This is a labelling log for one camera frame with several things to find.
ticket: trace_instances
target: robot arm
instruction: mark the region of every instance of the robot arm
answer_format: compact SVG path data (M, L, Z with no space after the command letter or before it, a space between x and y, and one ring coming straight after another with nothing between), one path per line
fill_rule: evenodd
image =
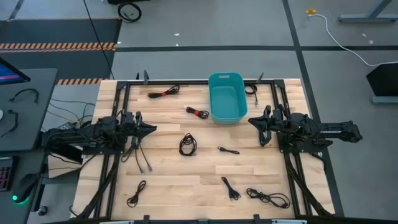
M317 123L306 114L293 113L290 119L283 120L282 113L267 106L264 114L258 118L250 118L249 123L260 132L260 144L265 146L271 140L271 131L279 137L282 150L298 150L300 152L319 152L333 144L327 139L338 138L342 141L356 143L362 139L357 125L352 121L342 123Z
M57 148L67 144L77 144L84 154L120 154L124 150L127 138L132 136L137 143L156 130L156 126L142 121L141 112L122 114L125 122L120 125L117 116L98 119L97 123L72 129L50 129L42 135L42 147Z

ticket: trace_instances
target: desk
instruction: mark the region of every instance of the desk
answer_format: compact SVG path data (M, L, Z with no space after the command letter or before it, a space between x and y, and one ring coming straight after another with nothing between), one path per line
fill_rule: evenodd
M284 81L291 112L308 113L300 80ZM111 115L116 85L117 81L101 82L93 121ZM246 195L246 189L251 187L265 194L282 192L290 198L284 157L279 152L276 136L261 147L257 129L247 122L248 118L262 115L266 105L274 108L271 86L257 86L259 107L254 106L254 95L246 95L248 114L239 124L231 126L220 126L211 118L203 120L185 112L187 106L209 110L207 85L181 85L177 95L147 97L149 92L163 92L170 86L134 85L130 88L127 110L141 111L144 122L157 126L157 131L142 141L153 172L147 170L140 151L138 160L144 174L137 168L134 153L126 163L119 163L112 220L142 220L144 215L150 215L151 220L252 219L253 214L260 214L261 218L293 218L292 207L276 208ZM196 156L183 157L178 153L178 144L186 133L197 140ZM218 146L238 150L241 154L218 152ZM301 158L308 188L333 213L322 162L308 154L302 154ZM102 163L103 156L96 156L81 171L73 204L75 212L80 213L95 194ZM238 201L228 198L221 176L227 177L242 195ZM147 181L147 187L140 194L137 207L129 208L126 200L135 194L141 180ZM296 189L303 213L301 193L298 187ZM105 216L107 199L105 193L101 216Z
M0 140L2 150L7 148L13 151L0 152L0 157L19 157L10 191L0 192L1 219L15 224L26 223L38 192L36 187L30 195L30 200L24 205L17 205L11 199L14 187L23 176L38 173L42 169L45 153L43 149L36 149L36 142L57 78L56 69L32 69L22 70L22 72L31 78L30 82L0 86L2 110L6 112L12 109L19 113L18 128ZM39 103L32 105L34 104L34 93L22 93L13 104L7 102L15 93L24 88L35 88L40 93ZM9 126L13 125L12 122L4 117L0 121L0 132L9 129Z

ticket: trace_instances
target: yellow plug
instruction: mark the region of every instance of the yellow plug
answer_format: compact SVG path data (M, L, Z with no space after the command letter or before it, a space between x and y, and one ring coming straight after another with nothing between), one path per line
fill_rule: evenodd
M307 15L314 15L317 13L317 11L314 10L312 7L310 7L310 9L306 11L306 13L307 13Z

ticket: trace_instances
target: plastic bin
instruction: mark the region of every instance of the plastic bin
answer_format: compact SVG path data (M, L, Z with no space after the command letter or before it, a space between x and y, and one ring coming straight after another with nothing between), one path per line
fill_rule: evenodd
M210 112L217 124L236 124L248 112L242 77L215 73L209 77Z

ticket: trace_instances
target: gray desk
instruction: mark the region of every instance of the gray desk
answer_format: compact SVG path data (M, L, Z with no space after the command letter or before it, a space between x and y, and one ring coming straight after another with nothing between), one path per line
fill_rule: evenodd
M12 109L19 113L18 128L9 136L0 139L2 151L4 148L12 150L12 152L0 152L0 157L19 157L11 190L0 192L1 223L26 223L35 196L38 194L36 187L32 191L29 201L23 205L17 205L11 199L14 187L23 176L37 173L42 169L45 152L43 149L36 149L36 144L57 78L56 69L22 70L22 72L32 79L29 83L0 86L2 110L7 113L7 110ZM35 94L29 92L22 93L14 103L8 102L9 98L24 88L35 88L39 91L38 104L34 103ZM12 121L4 117L0 121L0 133L8 130L13 124L13 117Z
M18 128L0 139L2 151L25 151L36 146L57 77L57 70L54 68L21 71L31 78L30 82L0 86L0 108L4 112L0 121L0 134L14 125L14 115L8 114L7 111L14 110L19 113ZM33 91L25 91L14 102L9 101L18 91L26 88L35 88L40 93L38 103L34 102Z

